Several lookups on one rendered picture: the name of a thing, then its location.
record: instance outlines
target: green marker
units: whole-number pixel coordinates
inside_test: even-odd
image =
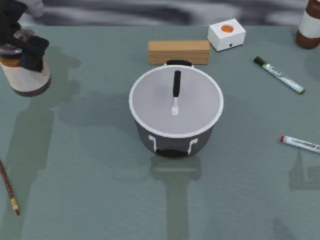
[[[276,77],[277,79],[279,79],[281,82],[283,82],[285,85],[287,85],[288,87],[292,88],[293,90],[295,90],[297,93],[299,94],[303,94],[306,90],[299,85],[298,83],[296,83],[295,81],[293,81],[291,78],[289,78],[288,76],[284,75],[282,72],[280,72],[278,69],[276,69],[275,67],[273,67],[272,65],[270,65],[269,63],[267,63],[265,60],[263,60],[261,57],[257,56],[254,60],[253,60],[256,64],[258,64],[259,66],[261,66],[263,69],[265,69],[267,72],[269,72],[270,74],[272,74],[274,77]]]

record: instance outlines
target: pot lid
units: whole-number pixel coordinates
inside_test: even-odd
[[[201,70],[164,65],[146,72],[135,82],[129,106],[135,120],[149,132],[187,138],[205,132],[217,122],[224,98],[218,84]]]

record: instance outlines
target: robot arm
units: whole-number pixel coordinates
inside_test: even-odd
[[[35,35],[22,40],[16,38],[15,33],[21,29],[18,21],[25,11],[38,17],[43,14],[42,0],[1,0],[0,2],[0,48],[9,44],[22,49],[19,66],[30,71],[41,72],[42,58],[49,46],[49,41]]]

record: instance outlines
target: wooden block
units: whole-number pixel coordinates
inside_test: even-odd
[[[161,65],[169,60],[186,60],[192,64],[208,64],[210,58],[208,40],[149,41],[149,64]]]

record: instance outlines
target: marker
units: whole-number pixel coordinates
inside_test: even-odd
[[[265,69],[267,72],[272,74],[274,77],[279,79],[285,85],[295,90],[297,93],[303,94],[306,91],[301,85],[293,81],[290,77],[284,75],[282,72],[280,72],[278,69],[276,69],[269,63],[267,63],[261,57],[257,56],[253,61],[259,66],[261,66],[263,69]]]
[[[282,136],[281,142],[284,144],[288,144],[291,146],[295,146],[301,149],[306,149],[306,150],[320,154],[320,145],[317,145],[308,141],[300,140],[290,136]]]

